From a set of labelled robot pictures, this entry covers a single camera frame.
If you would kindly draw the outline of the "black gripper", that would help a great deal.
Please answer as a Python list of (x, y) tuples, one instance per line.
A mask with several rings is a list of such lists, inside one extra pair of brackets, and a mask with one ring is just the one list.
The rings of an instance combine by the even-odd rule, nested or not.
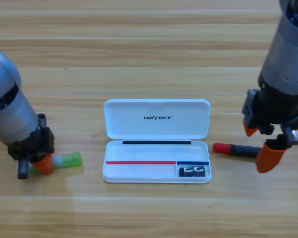
[(269, 172), (289, 148), (298, 145), (298, 95), (283, 93), (262, 82), (260, 90), (248, 89), (242, 113), (248, 137), (258, 130), (261, 134), (270, 135), (275, 124), (289, 126), (282, 128), (283, 134), (276, 139), (267, 139), (256, 157), (257, 171)]
[(29, 165), (43, 175), (53, 172), (54, 135), (46, 125), (45, 114), (38, 114), (38, 127), (22, 141), (8, 144), (8, 153), (18, 161), (18, 179), (27, 179)]

